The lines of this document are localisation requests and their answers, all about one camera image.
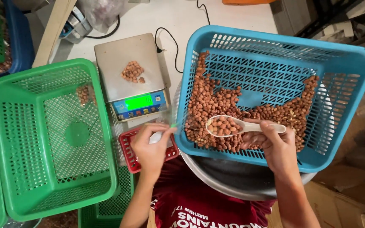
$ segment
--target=blue plastic basket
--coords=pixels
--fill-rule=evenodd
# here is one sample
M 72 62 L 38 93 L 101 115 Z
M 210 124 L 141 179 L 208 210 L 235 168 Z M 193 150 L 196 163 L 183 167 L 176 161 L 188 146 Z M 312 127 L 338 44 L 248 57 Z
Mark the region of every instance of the blue plastic basket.
M 217 87 L 242 87 L 237 102 L 242 110 L 283 105 L 301 96 L 305 79 L 319 75 L 298 166 L 300 172 L 317 172 L 329 165 L 365 91 L 365 48 L 204 26 L 192 34 L 187 45 L 177 114 L 180 124 L 187 116 L 199 53 L 206 50 L 210 52 L 206 73 L 221 81 Z M 232 153 L 198 148 L 185 133 L 175 136 L 177 146 L 189 155 L 267 166 L 262 150 Z
M 32 68 L 35 58 L 28 18 L 13 4 L 12 0 L 3 0 L 5 18 L 11 43 L 12 66 L 0 77 Z

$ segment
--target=scale weighing platform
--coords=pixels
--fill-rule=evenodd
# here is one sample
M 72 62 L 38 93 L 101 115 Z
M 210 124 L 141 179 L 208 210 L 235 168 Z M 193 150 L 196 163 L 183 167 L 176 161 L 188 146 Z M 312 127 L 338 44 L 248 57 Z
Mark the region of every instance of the scale weighing platform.
M 119 122 L 155 114 L 168 108 L 153 34 L 147 33 L 94 47 L 107 102 Z M 137 61 L 144 72 L 144 84 L 124 80 L 120 74 L 130 61 Z

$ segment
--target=white table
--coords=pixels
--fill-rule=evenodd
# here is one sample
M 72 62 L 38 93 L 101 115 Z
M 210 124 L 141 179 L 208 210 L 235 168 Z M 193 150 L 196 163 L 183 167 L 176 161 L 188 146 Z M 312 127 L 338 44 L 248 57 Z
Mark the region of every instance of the white table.
M 206 5 L 210 23 L 213 25 L 277 33 L 268 4 L 228 6 L 223 5 L 221 0 L 200 0 L 200 4 L 202 3 Z M 145 33 L 154 35 L 158 27 L 164 27 L 170 31 L 178 43 L 177 68 L 182 71 L 188 39 L 198 28 L 208 24 L 205 10 L 198 9 L 195 0 L 152 0 L 149 4 L 126 3 L 120 16 L 120 26 L 115 34 L 105 39 L 85 38 L 73 46 L 68 59 L 86 58 L 94 62 L 96 61 L 95 45 Z M 112 31 L 114 27 L 115 25 L 109 28 L 109 31 Z M 103 34 L 94 30 L 89 35 L 102 36 Z M 165 86 L 172 100 L 182 78 L 182 74 L 174 69 L 177 49 L 166 31 L 159 30 L 157 36 L 157 44 L 161 49 L 166 50 L 158 57 Z M 129 121 L 124 129 L 133 128 L 158 116 L 155 114 Z

